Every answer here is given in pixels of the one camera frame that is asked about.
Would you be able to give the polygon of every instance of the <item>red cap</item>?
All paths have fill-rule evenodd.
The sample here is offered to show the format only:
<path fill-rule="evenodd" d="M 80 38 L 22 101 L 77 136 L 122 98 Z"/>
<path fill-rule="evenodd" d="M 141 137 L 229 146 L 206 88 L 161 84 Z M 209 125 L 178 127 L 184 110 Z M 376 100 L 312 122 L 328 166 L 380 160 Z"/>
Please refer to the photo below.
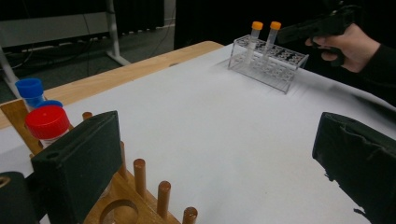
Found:
<path fill-rule="evenodd" d="M 60 106 L 44 105 L 30 112 L 26 116 L 25 124 L 33 137 L 51 139 L 66 132 L 70 121 Z"/>

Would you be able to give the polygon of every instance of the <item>black sleeve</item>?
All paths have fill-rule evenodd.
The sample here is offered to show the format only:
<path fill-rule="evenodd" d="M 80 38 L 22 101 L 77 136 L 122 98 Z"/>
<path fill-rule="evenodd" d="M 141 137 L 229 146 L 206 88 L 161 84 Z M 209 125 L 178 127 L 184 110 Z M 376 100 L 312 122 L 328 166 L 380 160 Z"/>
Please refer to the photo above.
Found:
<path fill-rule="evenodd" d="M 396 49 L 381 45 L 359 76 L 368 92 L 396 106 Z"/>

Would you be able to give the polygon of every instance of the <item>test tube with orange cap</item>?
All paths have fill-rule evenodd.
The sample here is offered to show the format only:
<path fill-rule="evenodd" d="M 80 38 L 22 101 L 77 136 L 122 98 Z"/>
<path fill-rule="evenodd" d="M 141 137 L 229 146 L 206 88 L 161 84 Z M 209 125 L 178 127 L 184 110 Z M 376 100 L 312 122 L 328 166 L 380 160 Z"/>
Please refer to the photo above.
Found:
<path fill-rule="evenodd" d="M 251 59 L 254 54 L 254 49 L 256 48 L 257 44 L 257 39 L 259 38 L 260 30 L 262 29 L 262 22 L 260 21 L 254 21 L 251 24 L 251 34 L 248 40 L 248 45 L 247 45 L 247 56 L 244 60 L 245 63 L 250 64 Z"/>
<path fill-rule="evenodd" d="M 272 21 L 270 25 L 270 33 L 268 34 L 267 41 L 265 41 L 264 52 L 262 53 L 262 57 L 266 59 L 266 54 L 268 50 L 270 50 L 275 43 L 277 31 L 280 29 L 282 24 L 279 21 Z"/>

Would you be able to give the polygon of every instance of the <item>orange cap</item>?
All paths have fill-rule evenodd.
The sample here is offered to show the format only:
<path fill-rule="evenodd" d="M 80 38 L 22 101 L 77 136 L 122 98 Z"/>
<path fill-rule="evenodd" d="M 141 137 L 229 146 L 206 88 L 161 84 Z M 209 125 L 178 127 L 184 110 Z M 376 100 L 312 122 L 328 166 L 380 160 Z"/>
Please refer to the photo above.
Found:
<path fill-rule="evenodd" d="M 279 21 L 272 21 L 270 28 L 274 30 L 279 30 L 282 24 Z"/>
<path fill-rule="evenodd" d="M 261 29 L 262 29 L 262 26 L 263 26 L 263 24 L 262 24 L 262 22 L 260 22 L 260 21 L 254 21 L 254 22 L 251 24 L 251 28 L 252 28 L 252 29 L 255 29 L 255 30 L 261 30 Z"/>

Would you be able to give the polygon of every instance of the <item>bottle cap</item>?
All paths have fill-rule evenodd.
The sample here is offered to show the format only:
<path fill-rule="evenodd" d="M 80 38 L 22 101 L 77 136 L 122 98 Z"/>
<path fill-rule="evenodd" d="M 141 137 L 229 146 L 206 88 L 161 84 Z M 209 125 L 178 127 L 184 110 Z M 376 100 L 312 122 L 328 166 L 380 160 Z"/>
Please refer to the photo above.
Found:
<path fill-rule="evenodd" d="M 66 132 L 70 121 L 62 107 L 44 105 L 27 114 L 25 124 L 33 137 L 52 139 Z"/>
<path fill-rule="evenodd" d="M 36 104 L 35 107 L 39 108 L 40 106 L 43 106 L 43 105 L 58 105 L 60 107 L 64 106 L 60 101 L 57 101 L 57 100 L 46 100 L 46 101 L 43 101 L 43 102 L 40 102 L 40 103 Z"/>
<path fill-rule="evenodd" d="M 254 22 L 251 24 L 251 28 L 252 28 L 252 29 L 255 29 L 255 30 L 261 30 L 261 29 L 262 29 L 262 26 L 263 26 L 263 24 L 262 24 L 262 22 L 260 22 L 260 21 L 254 21 Z"/>
<path fill-rule="evenodd" d="M 15 83 L 15 86 L 23 98 L 35 98 L 44 93 L 41 80 L 34 77 L 21 79 Z"/>
<path fill-rule="evenodd" d="M 270 28 L 274 30 L 279 30 L 282 24 L 279 21 L 272 21 Z"/>

